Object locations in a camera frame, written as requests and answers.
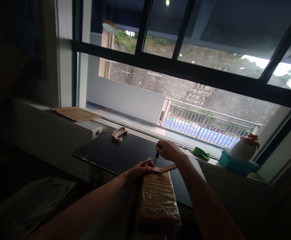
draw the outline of white radiator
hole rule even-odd
[[[11,99],[9,105],[1,117],[6,141],[86,182],[93,179],[97,169],[72,157],[72,151],[96,138],[102,127],[71,122],[29,100]]]

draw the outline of teal container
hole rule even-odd
[[[222,151],[219,162],[226,170],[234,172],[242,177],[246,177],[250,172],[258,169],[258,165],[256,163],[231,158],[225,150]]]

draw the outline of balcony railing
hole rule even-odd
[[[218,146],[232,148],[242,136],[257,133],[260,125],[167,98],[159,124]]]

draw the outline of person's left hand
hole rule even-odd
[[[126,177],[128,182],[134,182],[138,177],[143,175],[146,172],[151,172],[153,170],[153,162],[149,162],[147,166],[145,165],[146,161],[139,162],[133,168],[126,171]]]

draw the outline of table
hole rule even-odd
[[[147,157],[152,157],[152,161],[155,160],[156,143],[133,134],[123,135],[122,142],[115,142],[111,138],[113,132],[114,130],[109,131],[76,148],[73,156],[114,175],[129,170]],[[191,156],[189,159],[205,179],[198,161]],[[155,166],[165,167],[170,164],[172,164],[171,161],[159,157]],[[170,175],[177,203],[192,209],[190,197],[179,170],[170,171]]]

